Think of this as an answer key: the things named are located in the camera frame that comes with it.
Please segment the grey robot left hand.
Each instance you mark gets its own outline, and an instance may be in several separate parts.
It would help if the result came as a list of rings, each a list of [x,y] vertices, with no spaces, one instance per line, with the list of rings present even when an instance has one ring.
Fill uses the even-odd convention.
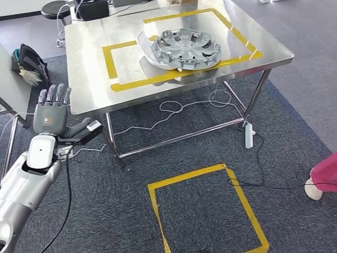
[[[43,89],[38,96],[33,119],[33,129],[36,134],[51,134],[62,139],[70,139],[84,131],[90,124],[90,118],[67,126],[68,103],[72,88],[67,87],[62,98],[63,83],[51,85],[48,90]]]

